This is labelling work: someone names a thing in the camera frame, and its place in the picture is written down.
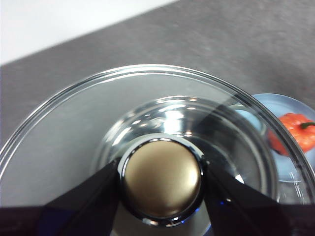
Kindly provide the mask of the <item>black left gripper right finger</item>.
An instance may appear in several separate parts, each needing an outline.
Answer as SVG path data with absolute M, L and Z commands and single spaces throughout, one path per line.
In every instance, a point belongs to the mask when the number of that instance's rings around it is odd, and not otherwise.
M 315 206 L 280 204 L 214 163 L 204 165 L 204 202 L 217 236 L 313 236 Z

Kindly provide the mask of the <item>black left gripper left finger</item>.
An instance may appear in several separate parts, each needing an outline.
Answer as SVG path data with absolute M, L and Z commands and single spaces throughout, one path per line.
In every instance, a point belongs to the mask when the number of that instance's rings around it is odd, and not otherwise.
M 0 209 L 2 236 L 108 236 L 119 202 L 118 160 L 42 206 Z

